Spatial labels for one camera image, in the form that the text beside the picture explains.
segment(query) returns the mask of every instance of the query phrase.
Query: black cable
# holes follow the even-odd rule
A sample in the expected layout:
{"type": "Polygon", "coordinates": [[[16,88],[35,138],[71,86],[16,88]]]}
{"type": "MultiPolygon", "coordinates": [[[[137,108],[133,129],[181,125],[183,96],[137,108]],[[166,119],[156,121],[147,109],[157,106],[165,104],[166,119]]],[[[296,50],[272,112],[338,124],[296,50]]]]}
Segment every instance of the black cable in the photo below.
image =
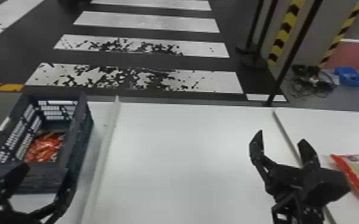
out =
{"type": "Polygon", "coordinates": [[[287,89],[288,93],[294,98],[303,98],[310,95],[315,95],[320,98],[327,98],[329,96],[329,93],[336,87],[336,84],[334,79],[331,78],[331,76],[326,72],[320,71],[320,74],[323,74],[328,78],[328,80],[330,81],[329,85],[332,89],[327,90],[315,87],[311,83],[302,80],[300,76],[294,74],[293,77],[287,79],[289,81],[289,86],[287,89]]]}

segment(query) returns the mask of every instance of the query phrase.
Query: plastic crate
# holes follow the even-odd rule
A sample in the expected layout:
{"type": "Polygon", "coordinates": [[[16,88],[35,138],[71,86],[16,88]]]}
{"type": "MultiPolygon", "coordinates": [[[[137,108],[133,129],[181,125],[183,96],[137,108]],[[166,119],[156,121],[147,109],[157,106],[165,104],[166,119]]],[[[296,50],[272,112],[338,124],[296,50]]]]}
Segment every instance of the plastic crate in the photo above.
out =
{"type": "Polygon", "coordinates": [[[64,129],[55,161],[28,162],[31,170],[17,191],[18,194],[57,192],[67,172],[75,177],[79,175],[92,127],[85,94],[79,97],[22,95],[0,127],[0,179],[24,162],[39,129],[64,129]]]}

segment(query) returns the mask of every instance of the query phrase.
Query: hazard tape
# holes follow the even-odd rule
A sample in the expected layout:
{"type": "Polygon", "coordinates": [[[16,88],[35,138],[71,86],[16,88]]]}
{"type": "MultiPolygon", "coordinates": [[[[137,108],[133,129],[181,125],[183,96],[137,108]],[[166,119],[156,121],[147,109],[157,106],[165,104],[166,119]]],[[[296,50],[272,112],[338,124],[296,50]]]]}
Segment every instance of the hazard tape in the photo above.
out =
{"type": "Polygon", "coordinates": [[[24,87],[22,84],[4,84],[0,83],[1,92],[18,92],[24,87]]]}
{"type": "Polygon", "coordinates": [[[270,55],[268,56],[267,63],[270,67],[276,66],[278,59],[284,51],[285,44],[289,39],[292,28],[296,24],[298,14],[304,6],[305,0],[292,0],[289,5],[288,11],[285,14],[284,21],[281,29],[276,36],[274,45],[271,48],[270,55]]]}
{"type": "Polygon", "coordinates": [[[327,50],[327,52],[324,55],[323,59],[320,61],[320,64],[318,65],[320,68],[324,68],[324,66],[330,60],[331,55],[334,53],[334,51],[337,48],[339,42],[345,36],[346,31],[348,31],[348,29],[352,26],[352,24],[354,24],[354,21],[356,20],[356,16],[358,16],[358,14],[359,14],[359,2],[356,3],[355,7],[352,9],[351,15],[343,23],[343,25],[341,27],[341,31],[334,38],[333,42],[331,43],[330,48],[327,50]]]}

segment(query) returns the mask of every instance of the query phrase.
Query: blue container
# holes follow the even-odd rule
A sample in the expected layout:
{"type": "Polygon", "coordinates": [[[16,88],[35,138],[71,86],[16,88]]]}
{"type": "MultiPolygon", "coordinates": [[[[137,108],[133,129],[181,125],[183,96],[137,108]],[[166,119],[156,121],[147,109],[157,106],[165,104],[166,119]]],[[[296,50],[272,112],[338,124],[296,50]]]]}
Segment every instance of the blue container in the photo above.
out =
{"type": "Polygon", "coordinates": [[[340,83],[346,86],[359,86],[359,73],[352,67],[337,67],[334,74],[339,76],[340,83]]]}

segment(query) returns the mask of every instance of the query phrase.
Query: white tabletop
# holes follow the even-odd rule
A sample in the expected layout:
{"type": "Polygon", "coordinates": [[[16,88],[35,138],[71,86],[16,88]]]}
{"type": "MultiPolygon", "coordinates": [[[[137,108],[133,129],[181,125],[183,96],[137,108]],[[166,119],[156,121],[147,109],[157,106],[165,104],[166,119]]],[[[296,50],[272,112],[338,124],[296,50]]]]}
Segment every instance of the white tabletop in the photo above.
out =
{"type": "MultiPolygon", "coordinates": [[[[305,138],[319,155],[321,165],[334,168],[330,154],[359,153],[359,113],[306,109],[276,109],[276,116],[299,153],[305,138]]],[[[359,196],[350,192],[328,208],[337,224],[359,223],[359,196]]]]}
{"type": "Polygon", "coordinates": [[[273,109],[122,104],[82,223],[272,223],[249,158],[260,129],[267,156],[297,166],[273,109]]]}
{"type": "MultiPolygon", "coordinates": [[[[91,137],[89,139],[88,150],[85,160],[83,162],[80,179],[78,182],[78,190],[75,194],[72,205],[69,207],[67,213],[58,220],[57,223],[79,223],[82,219],[83,209],[85,207],[88,193],[94,175],[95,161],[98,158],[98,150],[105,135],[111,136],[108,133],[110,125],[110,113],[112,112],[112,102],[89,102],[89,108],[94,120],[94,127],[91,137]]],[[[11,199],[11,204],[17,211],[30,212],[39,209],[54,199],[54,195],[18,195],[11,199]]]]}

